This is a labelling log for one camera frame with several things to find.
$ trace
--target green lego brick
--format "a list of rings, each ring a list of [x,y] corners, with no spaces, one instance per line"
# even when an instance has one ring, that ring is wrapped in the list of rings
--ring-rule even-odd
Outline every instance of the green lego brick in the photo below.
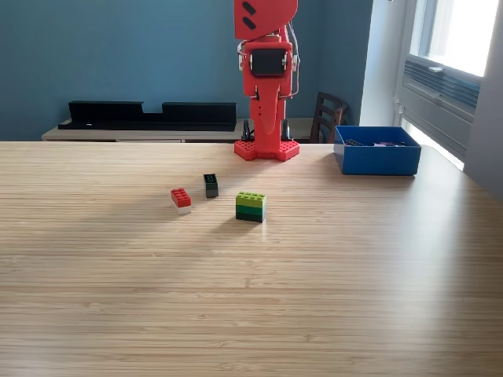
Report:
[[[256,216],[263,216],[266,213],[266,208],[236,206],[236,213],[254,214]]]
[[[266,206],[267,198],[262,194],[251,192],[240,192],[236,197],[236,205],[242,207],[263,208]]]
[[[236,213],[236,219],[237,220],[243,220],[243,221],[252,221],[252,222],[260,222],[263,223],[266,220],[265,216],[257,216],[256,214],[242,214],[242,213]]]

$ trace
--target red robot arm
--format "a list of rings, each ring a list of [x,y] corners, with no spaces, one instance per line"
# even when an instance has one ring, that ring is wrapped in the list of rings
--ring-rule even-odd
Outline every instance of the red robot arm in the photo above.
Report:
[[[285,161],[300,151],[298,143],[281,140],[298,62],[287,26],[292,28],[297,7],[298,0],[234,0],[236,37],[245,39],[238,47],[244,93],[251,98],[250,115],[255,122],[255,140],[238,141],[234,150],[248,160]]]

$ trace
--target cable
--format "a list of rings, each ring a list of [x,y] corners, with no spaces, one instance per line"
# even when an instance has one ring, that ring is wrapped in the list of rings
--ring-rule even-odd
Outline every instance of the cable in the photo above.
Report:
[[[280,96],[280,98],[289,98],[289,99],[292,99],[294,96],[296,96],[297,94],[299,94],[299,91],[300,91],[300,53],[299,53],[299,43],[297,42],[297,36],[296,36],[295,30],[293,29],[292,22],[288,22],[288,26],[290,28],[290,32],[292,33],[293,42],[296,45],[296,54],[297,54],[297,90],[294,93],[290,94],[289,96]]]

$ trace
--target blue plastic box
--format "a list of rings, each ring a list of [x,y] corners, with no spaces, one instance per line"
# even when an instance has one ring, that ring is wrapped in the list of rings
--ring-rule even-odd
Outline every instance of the blue plastic box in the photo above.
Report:
[[[403,128],[338,126],[337,132],[343,143],[346,140],[353,139],[365,145],[363,147],[354,147],[336,144],[334,152],[343,174],[417,174],[421,146]],[[395,145],[405,143],[406,146],[373,146],[373,143],[381,142],[393,143]]]

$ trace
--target white wall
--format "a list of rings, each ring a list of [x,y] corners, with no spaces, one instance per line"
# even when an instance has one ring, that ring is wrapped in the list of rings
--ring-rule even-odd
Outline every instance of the white wall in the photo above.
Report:
[[[360,126],[393,126],[407,2],[374,0]]]
[[[467,175],[500,200],[503,200],[502,68],[503,2],[500,2],[464,169]]]

